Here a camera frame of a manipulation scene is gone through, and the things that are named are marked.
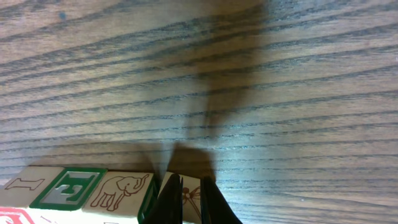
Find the elephant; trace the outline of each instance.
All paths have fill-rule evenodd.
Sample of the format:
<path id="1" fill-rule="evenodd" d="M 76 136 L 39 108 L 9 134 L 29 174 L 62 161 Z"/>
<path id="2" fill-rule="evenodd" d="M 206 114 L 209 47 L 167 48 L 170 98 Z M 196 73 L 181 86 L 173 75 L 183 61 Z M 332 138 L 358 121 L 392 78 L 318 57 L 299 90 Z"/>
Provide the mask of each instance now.
<path id="1" fill-rule="evenodd" d="M 113 177 L 107 180 L 101 187 L 98 195 L 90 204 L 91 207 L 100 205 L 107 211 L 113 212 L 118 209 L 124 196 L 131 196 L 138 193 L 145 185 L 145 180 L 149 176 L 143 177 Z"/>

